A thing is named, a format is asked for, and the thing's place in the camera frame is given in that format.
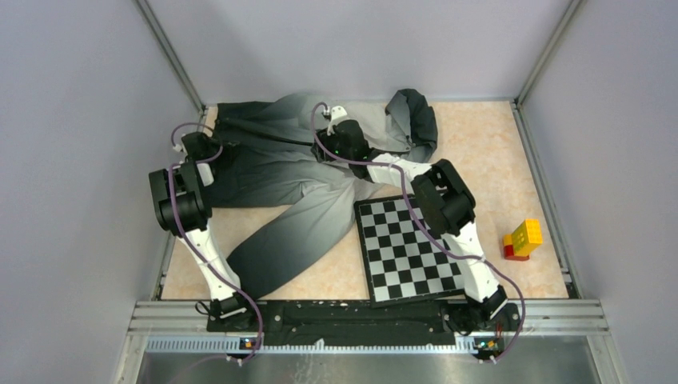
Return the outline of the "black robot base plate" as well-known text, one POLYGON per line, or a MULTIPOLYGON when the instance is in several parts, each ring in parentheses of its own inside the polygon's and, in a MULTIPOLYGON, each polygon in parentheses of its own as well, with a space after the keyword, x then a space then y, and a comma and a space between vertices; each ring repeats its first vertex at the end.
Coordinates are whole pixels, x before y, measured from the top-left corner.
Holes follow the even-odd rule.
POLYGON ((261 302, 259 314, 207 320, 209 332, 263 333, 265 346, 452 346, 463 336, 515 331, 520 315, 509 303, 489 322, 471 314, 462 302, 427 300, 374 308, 368 301, 261 302))

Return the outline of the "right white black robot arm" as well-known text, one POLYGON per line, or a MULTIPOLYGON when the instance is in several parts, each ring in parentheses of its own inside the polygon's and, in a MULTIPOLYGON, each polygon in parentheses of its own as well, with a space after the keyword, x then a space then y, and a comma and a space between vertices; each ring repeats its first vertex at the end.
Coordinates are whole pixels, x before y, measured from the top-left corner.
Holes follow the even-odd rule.
POLYGON ((477 232, 476 201, 453 164, 406 160, 369 146, 354 120, 324 130, 312 128, 313 144, 321 161, 343 162, 359 177, 376 184, 398 186, 412 194, 420 212, 416 224, 426 225, 448 247, 446 255, 457 262, 463 277, 469 320, 489 330, 501 320, 508 303, 498 271, 485 257, 477 232))

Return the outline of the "grey gradient zip jacket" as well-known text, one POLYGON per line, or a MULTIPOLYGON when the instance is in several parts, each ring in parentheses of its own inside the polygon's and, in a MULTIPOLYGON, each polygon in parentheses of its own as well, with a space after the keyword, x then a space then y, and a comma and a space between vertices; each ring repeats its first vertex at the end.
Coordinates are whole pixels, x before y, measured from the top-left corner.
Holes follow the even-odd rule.
POLYGON ((227 258, 252 298, 273 293, 310 268, 349 232, 353 204, 378 190, 345 162, 319 162, 313 140, 327 123, 321 102, 290 94, 274 102, 220 103, 215 133, 225 149, 205 189, 215 208, 283 206, 227 258))

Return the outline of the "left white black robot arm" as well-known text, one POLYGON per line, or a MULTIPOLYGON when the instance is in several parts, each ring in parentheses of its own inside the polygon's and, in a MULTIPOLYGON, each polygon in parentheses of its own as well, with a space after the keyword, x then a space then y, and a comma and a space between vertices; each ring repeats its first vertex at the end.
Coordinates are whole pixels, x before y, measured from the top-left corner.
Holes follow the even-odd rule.
POLYGON ((205 188, 213 183, 211 162, 224 146, 203 132, 186 134, 174 149, 184 160, 149 173, 150 193, 159 226, 179 240, 193 256, 209 289, 209 304, 198 304, 212 323, 248 330, 256 321, 253 300, 226 261, 209 224, 213 216, 205 188))

